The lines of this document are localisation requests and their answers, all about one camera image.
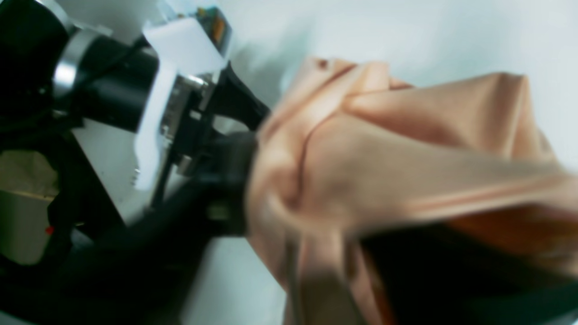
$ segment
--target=peach cloth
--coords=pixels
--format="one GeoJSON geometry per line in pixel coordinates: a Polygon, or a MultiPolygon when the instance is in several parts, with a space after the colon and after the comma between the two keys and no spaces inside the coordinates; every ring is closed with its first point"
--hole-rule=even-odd
{"type": "MultiPolygon", "coordinates": [[[[578,180],[538,130],[526,77],[496,73],[414,88],[382,62],[308,58],[258,142],[246,200],[249,241],[307,325],[356,323],[337,289],[324,296],[306,288],[324,277],[350,290],[367,323],[389,324],[358,239],[396,227],[450,220],[529,263],[578,274],[578,180]],[[543,216],[558,226],[520,236],[536,227],[526,215],[490,224],[457,218],[526,204],[568,213],[543,216]],[[492,227],[519,242],[488,235],[492,227]],[[534,235],[540,245],[526,249],[534,235]]],[[[286,314],[291,323],[294,312],[286,314]]]]}

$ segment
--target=white backdrop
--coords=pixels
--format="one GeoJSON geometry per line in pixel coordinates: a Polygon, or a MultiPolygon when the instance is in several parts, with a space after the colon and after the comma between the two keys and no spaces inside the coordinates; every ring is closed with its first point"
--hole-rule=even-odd
{"type": "MultiPolygon", "coordinates": [[[[156,0],[60,0],[74,18],[125,42],[156,0]]],[[[385,60],[417,86],[508,71],[530,77],[536,119],[578,171],[578,2],[574,0],[221,0],[235,31],[233,68],[273,106],[306,55],[385,60]]],[[[132,135],[89,123],[77,132],[127,220],[145,197],[129,184],[132,135]]],[[[279,324],[284,293],[242,239],[215,241],[184,324],[279,324]]]]}

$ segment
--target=pink fabric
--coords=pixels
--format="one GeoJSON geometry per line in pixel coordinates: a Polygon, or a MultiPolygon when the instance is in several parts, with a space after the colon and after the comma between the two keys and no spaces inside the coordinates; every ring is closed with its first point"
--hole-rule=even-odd
{"type": "MultiPolygon", "coordinates": [[[[504,218],[457,217],[539,204],[568,211],[546,219],[564,224],[556,229],[571,228],[567,240],[578,238],[577,179],[556,162],[537,129],[523,76],[496,73],[414,88],[392,78],[382,62],[309,58],[258,140],[246,201],[249,240],[297,296],[292,301],[308,325],[352,324],[354,317],[336,308],[347,304],[331,298],[338,285],[307,287],[320,279],[349,288],[369,324],[391,322],[380,313],[373,290],[379,280],[358,243],[368,234],[451,220],[456,229],[516,254],[511,242],[493,241],[486,230],[497,224],[516,232],[523,218],[506,225],[504,218]]],[[[524,254],[529,263],[574,272],[578,245],[556,247],[563,262],[540,261],[552,249],[547,245],[524,254]]]]}

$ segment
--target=metal ring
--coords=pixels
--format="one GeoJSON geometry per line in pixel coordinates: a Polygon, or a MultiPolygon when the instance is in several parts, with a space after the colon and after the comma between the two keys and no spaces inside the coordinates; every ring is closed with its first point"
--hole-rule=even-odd
{"type": "Polygon", "coordinates": [[[76,33],[67,44],[52,78],[53,95],[56,98],[66,95],[74,88],[78,69],[90,45],[102,36],[91,29],[83,29],[76,33]]]}
{"type": "Polygon", "coordinates": [[[58,21],[62,24],[66,33],[72,35],[74,33],[75,27],[71,20],[68,18],[66,11],[55,0],[35,0],[37,3],[44,6],[48,11],[50,11],[58,21]]]}

